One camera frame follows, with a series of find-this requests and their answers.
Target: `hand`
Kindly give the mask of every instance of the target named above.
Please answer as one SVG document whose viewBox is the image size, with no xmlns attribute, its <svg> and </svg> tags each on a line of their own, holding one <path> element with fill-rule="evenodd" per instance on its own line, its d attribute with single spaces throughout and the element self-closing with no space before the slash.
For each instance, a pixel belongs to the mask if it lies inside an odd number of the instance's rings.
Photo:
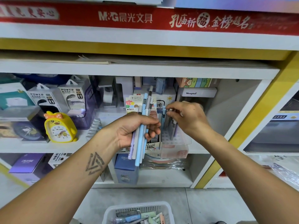
<svg viewBox="0 0 299 224">
<path fill-rule="evenodd" d="M 198 103 L 175 101 L 166 106 L 166 109 L 170 108 L 176 109 L 176 112 L 168 111 L 166 114 L 175 119 L 179 127 L 199 143 L 207 139 L 210 134 L 215 133 Z"/>
<path fill-rule="evenodd" d="M 161 123 L 159 122 L 159 119 L 138 115 L 137 112 L 130 112 L 124 117 L 121 117 L 110 123 L 106 127 L 110 128 L 112 133 L 115 133 L 119 149 L 121 149 L 127 148 L 131 145 L 132 132 L 135 131 L 140 124 L 149 125 L 149 133 L 145 134 L 145 137 L 148 141 L 156 134 L 161 133 L 159 128 Z"/>
</svg>

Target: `blue box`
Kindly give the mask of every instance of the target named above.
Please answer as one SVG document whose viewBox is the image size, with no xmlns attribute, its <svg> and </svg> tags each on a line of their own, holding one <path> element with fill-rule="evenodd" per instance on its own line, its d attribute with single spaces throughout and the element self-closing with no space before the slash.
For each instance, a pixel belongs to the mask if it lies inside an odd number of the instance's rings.
<svg viewBox="0 0 299 224">
<path fill-rule="evenodd" d="M 135 166 L 134 159 L 128 159 L 128 154 L 118 154 L 115 165 L 118 183 L 137 184 L 139 167 Z"/>
</svg>

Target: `red banner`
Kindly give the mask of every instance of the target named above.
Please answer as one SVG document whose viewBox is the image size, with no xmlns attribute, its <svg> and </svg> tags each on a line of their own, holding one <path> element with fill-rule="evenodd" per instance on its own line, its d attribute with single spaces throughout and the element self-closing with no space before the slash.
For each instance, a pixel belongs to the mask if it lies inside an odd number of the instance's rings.
<svg viewBox="0 0 299 224">
<path fill-rule="evenodd" d="M 299 35 L 299 14 L 98 3 L 0 2 L 0 22 Z"/>
</svg>

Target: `clock face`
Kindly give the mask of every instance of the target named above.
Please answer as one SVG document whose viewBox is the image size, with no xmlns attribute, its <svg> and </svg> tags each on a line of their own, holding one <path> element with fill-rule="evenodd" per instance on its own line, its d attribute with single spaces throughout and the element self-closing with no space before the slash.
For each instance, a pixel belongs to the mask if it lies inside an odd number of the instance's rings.
<svg viewBox="0 0 299 224">
<path fill-rule="evenodd" d="M 55 122 L 56 124 L 50 124 L 49 126 L 50 139 L 56 142 L 69 142 L 72 138 L 66 127 L 58 121 Z"/>
</svg>

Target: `purple pen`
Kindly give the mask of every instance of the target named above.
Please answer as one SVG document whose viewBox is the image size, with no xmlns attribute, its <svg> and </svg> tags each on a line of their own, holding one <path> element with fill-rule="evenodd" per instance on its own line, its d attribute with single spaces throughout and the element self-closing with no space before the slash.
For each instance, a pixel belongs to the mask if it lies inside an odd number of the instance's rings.
<svg viewBox="0 0 299 224">
<path fill-rule="evenodd" d="M 131 145 L 130 145 L 128 159 L 132 159 L 132 154 L 133 154 L 133 150 L 134 150 L 135 135 L 136 135 L 136 131 L 134 131 L 133 134 L 132 134 L 132 141 L 131 141 Z"/>
</svg>

